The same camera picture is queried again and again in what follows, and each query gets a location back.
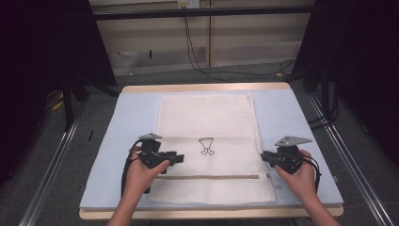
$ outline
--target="wooden table edge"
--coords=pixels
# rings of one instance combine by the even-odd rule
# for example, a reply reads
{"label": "wooden table edge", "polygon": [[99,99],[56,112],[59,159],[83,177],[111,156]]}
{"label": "wooden table edge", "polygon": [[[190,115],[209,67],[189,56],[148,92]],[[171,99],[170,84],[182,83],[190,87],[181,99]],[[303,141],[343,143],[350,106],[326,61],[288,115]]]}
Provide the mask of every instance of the wooden table edge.
{"label": "wooden table edge", "polygon": [[[326,209],[332,216],[343,214],[342,204],[329,204]],[[113,211],[86,210],[81,208],[79,216],[82,219],[110,219]],[[308,218],[309,215],[302,206],[266,207],[226,210],[136,210],[133,219],[217,219],[217,218]]]}
{"label": "wooden table edge", "polygon": [[255,89],[290,89],[283,82],[275,83],[220,83],[220,84],[182,84],[182,85],[150,85],[127,86],[121,93],[135,92],[178,92],[178,91],[221,91],[221,90],[255,90]]}

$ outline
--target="black line drawing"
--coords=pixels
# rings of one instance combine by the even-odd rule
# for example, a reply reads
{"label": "black line drawing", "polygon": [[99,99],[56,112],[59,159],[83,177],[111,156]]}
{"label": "black line drawing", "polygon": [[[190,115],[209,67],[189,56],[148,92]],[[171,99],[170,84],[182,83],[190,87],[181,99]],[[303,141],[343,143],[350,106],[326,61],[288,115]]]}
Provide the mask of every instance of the black line drawing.
{"label": "black line drawing", "polygon": [[211,145],[212,142],[214,141],[213,137],[204,137],[199,139],[199,143],[202,144],[203,151],[201,151],[202,154],[209,154],[212,155],[215,152],[211,150]]}

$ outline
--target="black cable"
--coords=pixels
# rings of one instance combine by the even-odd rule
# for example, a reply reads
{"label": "black cable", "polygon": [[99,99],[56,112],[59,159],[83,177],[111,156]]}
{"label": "black cable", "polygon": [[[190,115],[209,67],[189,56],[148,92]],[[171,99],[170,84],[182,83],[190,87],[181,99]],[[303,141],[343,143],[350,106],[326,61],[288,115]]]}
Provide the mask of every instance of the black cable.
{"label": "black cable", "polygon": [[319,184],[320,184],[320,176],[322,175],[321,173],[320,173],[320,168],[319,168],[319,164],[317,163],[317,161],[314,159],[314,158],[312,158],[312,157],[309,157],[311,160],[313,160],[314,162],[315,162],[315,164],[312,162],[312,161],[310,161],[310,160],[308,160],[308,159],[303,159],[303,161],[304,162],[306,162],[306,163],[308,163],[308,164],[311,164],[312,166],[313,166],[313,168],[314,168],[314,170],[315,170],[315,172],[316,172],[316,178],[315,178],[315,180],[314,180],[314,185],[315,185],[315,187],[316,187],[316,192],[317,192],[317,190],[319,189]]}
{"label": "black cable", "polygon": [[332,106],[328,112],[328,116],[327,117],[321,116],[317,119],[308,121],[308,124],[312,124],[312,123],[319,122],[319,121],[325,121],[322,124],[311,127],[312,130],[322,128],[327,125],[331,125],[333,122],[335,122],[337,120],[339,111],[340,111],[338,99],[339,99],[338,90],[337,90],[337,87],[334,85],[334,98],[332,100]]}
{"label": "black cable", "polygon": [[143,140],[139,139],[138,141],[136,141],[133,144],[132,148],[129,150],[129,155],[127,155],[127,157],[126,157],[125,165],[124,165],[124,168],[123,168],[123,174],[122,174],[122,178],[121,178],[121,182],[120,182],[121,183],[121,185],[120,185],[120,195],[121,196],[123,195],[123,191],[124,191],[124,188],[125,188],[125,185],[126,185],[127,171],[130,168],[130,165],[132,164],[132,162],[136,161],[139,158],[139,157],[137,157],[137,158],[132,159],[131,158],[132,151],[135,150],[135,147],[136,147],[137,143],[140,143],[140,142],[143,142]]}
{"label": "black cable", "polygon": [[291,219],[291,222],[293,222],[294,226],[298,226],[295,219]]}
{"label": "black cable", "polygon": [[[224,79],[221,79],[221,78],[212,77],[211,75],[209,75],[208,73],[206,73],[206,72],[204,72],[204,71],[202,70],[202,68],[200,67],[200,65],[199,65],[199,63],[198,63],[198,61],[197,61],[196,54],[194,53],[193,42],[191,41],[191,36],[190,36],[190,28],[188,27],[188,21],[187,21],[187,18],[186,18],[186,17],[184,17],[184,26],[185,26],[185,37],[186,37],[186,40],[187,40],[188,59],[190,60],[191,66],[192,66],[197,72],[200,72],[200,73],[204,74],[204,75],[207,76],[207,77],[210,77],[210,78],[213,78],[213,79],[216,79],[216,80],[220,80],[220,81],[222,81],[222,82],[230,83],[230,81],[227,81],[227,80],[224,80]],[[194,64],[193,64],[193,62],[192,62],[192,60],[191,60],[190,46],[191,46],[191,52],[193,53],[193,57],[194,57],[194,59],[195,59],[195,61],[196,61],[196,64],[197,64],[197,68],[194,66]]]}
{"label": "black cable", "polygon": [[[191,64],[191,66],[192,66],[196,71],[198,71],[198,72],[200,72],[200,73],[203,73],[203,74],[205,74],[206,76],[208,76],[208,77],[210,77],[210,78],[214,78],[214,79],[217,79],[217,80],[220,80],[220,81],[223,81],[223,82],[228,82],[228,83],[230,83],[230,81],[227,81],[227,80],[224,80],[224,79],[221,79],[221,78],[217,78],[217,77],[212,77],[212,76],[209,75],[209,74],[210,74],[210,73],[238,73],[238,74],[247,74],[247,75],[266,76],[266,75],[272,75],[272,74],[276,74],[276,73],[283,72],[285,69],[287,69],[289,66],[291,66],[291,65],[295,62],[294,59],[284,60],[284,61],[282,61],[282,62],[280,63],[279,70],[278,70],[278,71],[271,72],[271,73],[242,73],[242,72],[224,72],[224,71],[205,72],[205,71],[200,67],[200,65],[199,65],[199,63],[198,63],[198,61],[197,61],[197,57],[196,57],[196,55],[195,55],[195,53],[194,53],[193,42],[192,42],[192,40],[191,40],[191,35],[190,35],[190,28],[189,28],[189,26],[188,26],[188,21],[187,21],[187,18],[186,18],[186,17],[184,17],[184,26],[185,26],[185,35],[186,35],[186,40],[187,40],[188,58],[189,58],[189,60],[190,60],[190,64]],[[191,60],[190,49],[191,49],[191,52],[192,52],[193,57],[194,57],[194,59],[195,59],[197,68],[194,66],[194,64],[193,64],[193,62],[192,62],[192,60]],[[284,64],[284,63],[286,63],[286,62],[290,62],[290,63],[287,64],[286,66],[282,67],[282,64]]]}

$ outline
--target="power outlet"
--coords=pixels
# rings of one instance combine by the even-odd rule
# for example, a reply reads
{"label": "power outlet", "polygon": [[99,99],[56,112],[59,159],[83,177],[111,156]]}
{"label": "power outlet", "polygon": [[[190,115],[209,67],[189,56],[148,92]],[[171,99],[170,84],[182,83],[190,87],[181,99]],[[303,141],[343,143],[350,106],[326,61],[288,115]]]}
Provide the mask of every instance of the power outlet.
{"label": "power outlet", "polygon": [[188,0],[187,8],[200,8],[200,0]]}
{"label": "power outlet", "polygon": [[177,8],[188,8],[188,0],[178,0],[177,1]]}

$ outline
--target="white towel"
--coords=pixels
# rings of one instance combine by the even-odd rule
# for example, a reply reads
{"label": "white towel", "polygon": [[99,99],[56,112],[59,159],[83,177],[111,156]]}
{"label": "white towel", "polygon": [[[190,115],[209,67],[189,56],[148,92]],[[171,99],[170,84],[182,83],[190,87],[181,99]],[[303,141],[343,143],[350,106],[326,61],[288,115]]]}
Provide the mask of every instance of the white towel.
{"label": "white towel", "polygon": [[149,199],[165,203],[235,205],[275,202],[249,94],[166,95],[156,133],[161,152],[184,162],[155,179]]}

